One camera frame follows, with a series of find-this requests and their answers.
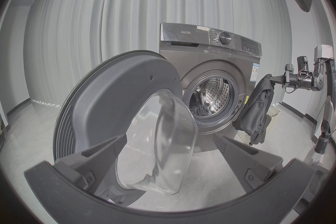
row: washing machine door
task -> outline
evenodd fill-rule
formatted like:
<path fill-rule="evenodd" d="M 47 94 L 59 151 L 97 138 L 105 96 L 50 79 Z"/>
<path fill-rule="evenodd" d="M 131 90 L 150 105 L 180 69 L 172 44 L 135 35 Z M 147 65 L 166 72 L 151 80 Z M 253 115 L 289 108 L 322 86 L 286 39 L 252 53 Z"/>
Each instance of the washing machine door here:
<path fill-rule="evenodd" d="M 111 58 L 90 71 L 62 105 L 54 160 L 126 135 L 95 195 L 127 206 L 147 190 L 177 193 L 198 135 L 181 99 L 179 74 L 163 56 L 131 51 Z"/>

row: control knob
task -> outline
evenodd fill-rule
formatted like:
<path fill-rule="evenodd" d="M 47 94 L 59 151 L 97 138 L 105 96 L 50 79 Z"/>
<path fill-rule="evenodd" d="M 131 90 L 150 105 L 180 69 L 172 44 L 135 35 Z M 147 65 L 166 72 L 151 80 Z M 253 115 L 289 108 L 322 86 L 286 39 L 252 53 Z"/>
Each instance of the control knob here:
<path fill-rule="evenodd" d="M 229 33 L 227 32 L 221 32 L 219 34 L 219 41 L 223 44 L 223 45 L 228 45 L 231 42 L 231 36 Z"/>

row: white floor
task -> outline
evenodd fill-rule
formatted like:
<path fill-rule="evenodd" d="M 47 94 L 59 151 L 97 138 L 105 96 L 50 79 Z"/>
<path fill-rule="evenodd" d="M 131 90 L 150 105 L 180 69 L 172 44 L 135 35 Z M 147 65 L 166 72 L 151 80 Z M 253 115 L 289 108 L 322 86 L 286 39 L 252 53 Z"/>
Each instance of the white floor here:
<path fill-rule="evenodd" d="M 304 160 L 313 146 L 312 124 L 279 106 L 263 144 L 255 147 L 283 158 L 283 165 L 293 158 Z M 29 102 L 9 118 L 11 129 L 0 153 L 0 166 L 23 202 L 44 223 L 56 223 L 43 209 L 29 188 L 23 172 L 47 160 L 53 163 L 53 129 L 59 108 Z M 328 146 L 324 167 L 330 169 L 335 153 Z M 209 207 L 245 194 L 218 150 L 194 153 L 179 193 L 173 196 L 147 192 L 130 207 L 151 211 L 185 211 Z M 292 211 L 282 222 L 297 217 Z"/>

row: white curtain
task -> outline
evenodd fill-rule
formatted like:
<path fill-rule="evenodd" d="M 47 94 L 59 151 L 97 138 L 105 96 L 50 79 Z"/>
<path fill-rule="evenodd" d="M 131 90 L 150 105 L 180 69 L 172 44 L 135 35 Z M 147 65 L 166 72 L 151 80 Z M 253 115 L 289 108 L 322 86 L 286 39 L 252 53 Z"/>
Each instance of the white curtain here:
<path fill-rule="evenodd" d="M 292 59 L 285 0 L 36 0 L 24 37 L 30 97 L 61 105 L 100 62 L 129 50 L 158 52 L 161 22 L 215 27 L 260 42 L 258 79 L 282 74 Z M 274 102 L 283 95 L 277 87 Z"/>

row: energy label sticker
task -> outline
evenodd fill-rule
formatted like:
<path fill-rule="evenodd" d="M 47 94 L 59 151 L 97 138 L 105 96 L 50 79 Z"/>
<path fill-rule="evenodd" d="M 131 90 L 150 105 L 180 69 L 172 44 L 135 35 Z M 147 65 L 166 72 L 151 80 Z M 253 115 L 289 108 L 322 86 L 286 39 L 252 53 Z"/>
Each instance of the energy label sticker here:
<path fill-rule="evenodd" d="M 253 68 L 252 68 L 250 81 L 257 82 L 259 66 L 260 66 L 259 63 L 255 63 L 255 62 L 253 63 Z"/>

